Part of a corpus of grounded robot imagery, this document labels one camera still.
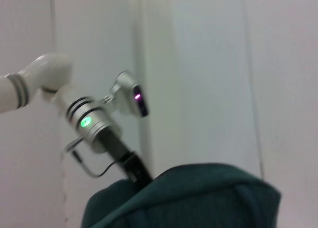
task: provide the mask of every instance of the dark green fabric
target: dark green fabric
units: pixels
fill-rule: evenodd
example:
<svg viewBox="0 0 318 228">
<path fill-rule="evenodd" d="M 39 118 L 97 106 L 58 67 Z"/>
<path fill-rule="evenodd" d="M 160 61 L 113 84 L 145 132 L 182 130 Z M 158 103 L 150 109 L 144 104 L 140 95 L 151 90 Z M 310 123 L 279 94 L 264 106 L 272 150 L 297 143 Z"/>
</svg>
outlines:
<svg viewBox="0 0 318 228">
<path fill-rule="evenodd" d="M 88 202 L 82 228 L 274 228 L 280 194 L 229 165 L 164 172 L 142 191 L 119 181 Z"/>
</svg>

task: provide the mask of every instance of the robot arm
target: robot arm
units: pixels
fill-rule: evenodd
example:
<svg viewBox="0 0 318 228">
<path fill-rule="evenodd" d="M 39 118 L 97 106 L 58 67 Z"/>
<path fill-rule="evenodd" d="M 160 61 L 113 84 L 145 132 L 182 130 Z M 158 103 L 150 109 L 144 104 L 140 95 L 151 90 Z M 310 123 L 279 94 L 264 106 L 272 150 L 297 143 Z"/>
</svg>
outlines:
<svg viewBox="0 0 318 228">
<path fill-rule="evenodd" d="M 148 115 L 141 87 L 128 72 L 122 72 L 110 95 L 96 100 L 68 84 L 71 72 L 67 56 L 47 54 L 18 73 L 0 77 L 0 113 L 26 106 L 41 88 L 94 152 L 109 152 L 139 188 L 145 187 L 152 179 L 139 157 L 121 142 L 121 129 L 111 118 L 115 109 L 137 117 Z"/>
<path fill-rule="evenodd" d="M 57 92 L 69 83 L 72 63 L 63 54 L 46 54 L 18 73 L 0 77 L 0 113 L 29 104 L 37 89 Z"/>
</svg>

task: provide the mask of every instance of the black cable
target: black cable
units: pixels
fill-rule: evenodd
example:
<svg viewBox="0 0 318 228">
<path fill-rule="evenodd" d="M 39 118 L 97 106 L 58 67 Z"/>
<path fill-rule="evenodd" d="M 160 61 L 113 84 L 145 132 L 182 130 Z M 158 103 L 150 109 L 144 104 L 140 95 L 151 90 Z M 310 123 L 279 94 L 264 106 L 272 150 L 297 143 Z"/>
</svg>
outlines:
<svg viewBox="0 0 318 228">
<path fill-rule="evenodd" d="M 88 174 L 88 176 L 93 177 L 93 178 L 99 178 L 101 176 L 103 176 L 112 165 L 114 165 L 116 162 L 112 162 L 111 164 L 108 165 L 108 167 L 101 173 L 101 174 L 96 174 L 94 172 L 92 172 L 87 165 L 84 163 L 84 160 L 82 159 L 81 155 L 79 152 L 77 152 L 76 150 L 72 151 L 72 155 L 73 158 L 79 163 L 79 165 L 82 167 L 82 169 Z"/>
<path fill-rule="evenodd" d="M 101 174 L 95 174 L 93 173 L 87 166 L 85 163 L 80 163 L 81 167 L 83 168 L 83 170 L 90 176 L 90 177 L 93 177 L 93 178 L 99 178 L 101 177 L 102 175 L 104 175 L 108 170 L 109 168 L 114 165 L 116 162 L 112 162 L 111 164 L 109 164 L 109 166 L 101 173 Z"/>
</svg>

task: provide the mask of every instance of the green led light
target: green led light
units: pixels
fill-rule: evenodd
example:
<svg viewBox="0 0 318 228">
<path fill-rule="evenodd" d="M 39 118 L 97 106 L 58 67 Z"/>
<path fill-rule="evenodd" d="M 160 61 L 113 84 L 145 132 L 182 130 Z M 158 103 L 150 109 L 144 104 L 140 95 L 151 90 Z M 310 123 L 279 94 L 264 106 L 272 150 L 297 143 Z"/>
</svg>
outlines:
<svg viewBox="0 0 318 228">
<path fill-rule="evenodd" d="M 88 117 L 85 117 L 84 119 L 82 119 L 82 121 L 80 122 L 80 125 L 82 127 L 85 127 L 86 125 L 89 125 L 90 124 L 90 121 L 91 121 L 91 118 L 88 116 Z"/>
</svg>

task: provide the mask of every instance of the white wall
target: white wall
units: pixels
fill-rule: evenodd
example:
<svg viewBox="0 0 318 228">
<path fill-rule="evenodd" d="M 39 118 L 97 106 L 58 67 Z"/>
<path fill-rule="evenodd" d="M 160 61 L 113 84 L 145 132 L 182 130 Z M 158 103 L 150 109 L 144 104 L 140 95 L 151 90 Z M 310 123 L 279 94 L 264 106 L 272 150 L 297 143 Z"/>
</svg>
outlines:
<svg viewBox="0 0 318 228">
<path fill-rule="evenodd" d="M 240 0 L 172 0 L 187 162 L 260 175 Z"/>
<path fill-rule="evenodd" d="M 134 70 L 128 0 L 55 0 L 57 51 L 74 61 L 73 82 L 89 94 L 102 98 L 123 70 Z M 137 119 L 116 115 L 123 139 L 139 151 Z M 62 146 L 76 138 L 64 120 L 61 122 Z M 88 166 L 102 172 L 112 161 L 106 154 L 96 155 L 85 144 L 79 146 Z M 64 161 L 67 227 L 78 228 L 87 200 L 124 175 L 112 167 L 101 179 L 89 178 L 74 160 Z"/>
<path fill-rule="evenodd" d="M 260 175 L 240 0 L 133 3 L 153 173 L 226 162 Z"/>
<path fill-rule="evenodd" d="M 265 178 L 281 228 L 318 227 L 318 0 L 247 0 Z"/>
<path fill-rule="evenodd" d="M 53 50 L 50 0 L 0 0 L 0 75 Z M 62 228 L 57 112 L 38 94 L 0 115 L 0 227 Z"/>
</svg>

